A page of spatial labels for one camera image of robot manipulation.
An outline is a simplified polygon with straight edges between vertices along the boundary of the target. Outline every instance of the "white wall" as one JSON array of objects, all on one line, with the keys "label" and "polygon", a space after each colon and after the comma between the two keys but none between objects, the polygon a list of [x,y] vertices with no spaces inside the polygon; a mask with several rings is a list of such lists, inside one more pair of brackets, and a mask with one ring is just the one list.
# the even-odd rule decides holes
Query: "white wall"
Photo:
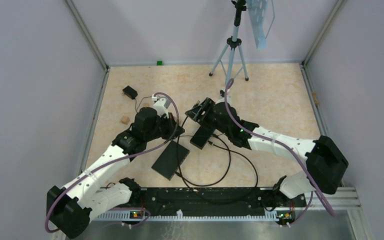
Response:
[{"label": "white wall", "polygon": [[0,240],[51,237],[46,193],[75,175],[102,79],[63,0],[0,0]]},{"label": "white wall", "polygon": [[384,239],[384,1],[350,0],[309,65],[328,131]]},{"label": "white wall", "polygon": [[[243,12],[239,38],[245,61],[302,61],[335,2],[274,0],[276,19],[264,50],[256,49],[248,12]],[[213,63],[233,32],[230,0],[74,3],[109,65]]]}]

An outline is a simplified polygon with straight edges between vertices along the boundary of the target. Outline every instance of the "tripod head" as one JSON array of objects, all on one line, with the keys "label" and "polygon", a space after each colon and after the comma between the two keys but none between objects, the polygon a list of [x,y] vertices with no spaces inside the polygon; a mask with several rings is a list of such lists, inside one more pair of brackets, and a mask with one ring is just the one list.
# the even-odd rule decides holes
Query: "tripod head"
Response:
[{"label": "tripod head", "polygon": [[247,1],[246,0],[238,0],[238,1],[232,0],[231,2],[234,5],[234,8],[236,8],[236,14],[234,17],[234,25],[236,27],[239,27],[239,25],[241,24],[242,11],[247,10],[247,6],[245,6],[247,4]]}]

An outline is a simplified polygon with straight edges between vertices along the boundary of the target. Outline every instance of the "black connector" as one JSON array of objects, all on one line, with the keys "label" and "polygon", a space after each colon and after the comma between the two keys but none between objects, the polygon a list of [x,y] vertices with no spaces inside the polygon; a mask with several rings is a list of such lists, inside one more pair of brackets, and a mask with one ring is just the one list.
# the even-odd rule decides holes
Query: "black connector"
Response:
[{"label": "black connector", "polygon": [[123,89],[124,95],[134,100],[138,96],[138,92],[129,85]]},{"label": "black connector", "polygon": [[348,161],[330,137],[322,135],[314,142],[313,150],[305,154],[307,170],[323,193],[335,194]]},{"label": "black connector", "polygon": [[[46,195],[46,212],[49,212],[52,204],[64,192],[65,188],[53,186]],[[92,208],[81,208],[77,203],[77,197],[71,198],[65,194],[56,204],[49,220],[59,228],[69,239],[78,237],[89,225],[89,214]]]}]

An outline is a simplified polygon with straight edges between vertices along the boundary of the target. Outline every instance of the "white robotic arm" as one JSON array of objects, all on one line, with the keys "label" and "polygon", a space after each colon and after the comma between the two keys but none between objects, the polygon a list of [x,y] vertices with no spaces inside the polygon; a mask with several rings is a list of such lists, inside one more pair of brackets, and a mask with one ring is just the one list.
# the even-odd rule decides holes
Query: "white robotic arm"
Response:
[{"label": "white robotic arm", "polygon": [[[273,140],[268,141],[257,136],[252,136],[250,139],[248,139],[249,147],[251,150],[270,152],[280,157],[291,159],[294,162],[294,156],[286,148],[275,143],[276,140],[289,146],[296,153],[296,155],[299,156],[303,163],[307,161],[306,154],[310,153],[316,146],[316,143],[312,139],[301,139],[283,135],[270,131],[261,126],[255,128],[252,132],[267,136]],[[281,182],[279,187],[280,192],[282,192],[289,199],[293,199],[300,194],[309,193],[315,190],[304,171],[300,171],[294,175],[287,176]]]},{"label": "white robotic arm", "polygon": [[146,150],[147,142],[162,138],[169,140],[184,133],[167,108],[171,102],[165,97],[153,96],[153,107],[143,107],[134,123],[118,134],[107,150],[88,169],[59,188],[47,193],[47,221],[50,220],[70,239],[80,235],[88,224],[111,208],[127,203],[139,185],[120,180],[115,186],[98,191],[119,169],[136,156],[150,152],[163,144]]},{"label": "white robotic arm", "polygon": [[[273,191],[289,199],[315,191],[317,187],[323,193],[336,192],[348,162],[332,139],[327,136],[320,136],[317,140],[291,137],[240,119],[236,110],[228,104],[229,98],[223,90],[220,94],[224,98],[214,102],[207,97],[185,114],[202,127],[219,130],[237,147],[271,152],[300,161],[298,163],[303,171],[282,177],[273,186]],[[317,186],[311,183],[309,175]]]}]

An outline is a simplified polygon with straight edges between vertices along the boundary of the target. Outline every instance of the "floor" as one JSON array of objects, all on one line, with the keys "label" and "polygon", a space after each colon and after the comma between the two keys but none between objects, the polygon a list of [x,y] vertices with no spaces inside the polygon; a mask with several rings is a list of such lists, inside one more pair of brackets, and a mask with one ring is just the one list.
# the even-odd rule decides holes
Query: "floor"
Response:
[{"label": "floor", "polygon": [[[240,64],[234,65],[233,73],[240,67]],[[198,100],[202,101],[205,97],[218,99],[219,90],[225,84],[225,75],[219,66],[210,77],[208,73],[211,68],[211,65],[112,67],[86,167],[107,149],[117,134],[128,127],[120,122],[121,118],[127,116],[131,122],[135,117],[135,101],[122,95],[124,87],[129,85],[138,92],[138,103],[142,97],[155,92],[170,95],[177,104],[181,114],[180,120],[183,121],[184,112]],[[237,110],[241,119],[301,139],[319,138],[320,132],[298,63],[248,64],[247,69],[249,81],[244,80],[244,74],[241,72],[230,92],[232,107]],[[151,103],[150,98],[144,99],[142,105],[143,103]],[[186,135],[193,135],[199,125],[188,120],[184,128]],[[244,154],[253,162],[258,171],[260,187],[272,186],[280,177],[300,171],[296,162],[268,152],[237,148],[225,136],[221,138],[226,139],[231,149]],[[197,184],[217,181],[228,166],[228,153],[208,144],[200,150],[191,145],[189,140],[190,137],[180,138],[180,144],[190,150],[181,165],[183,175]],[[222,146],[218,140],[213,141]],[[147,148],[155,147],[161,142],[161,139],[149,142]],[[135,179],[142,187],[184,187],[179,177],[174,176],[167,180],[151,169],[164,148],[135,158],[108,182],[129,177]],[[255,181],[255,173],[249,163],[233,154],[229,173],[215,187],[250,187]]]}]

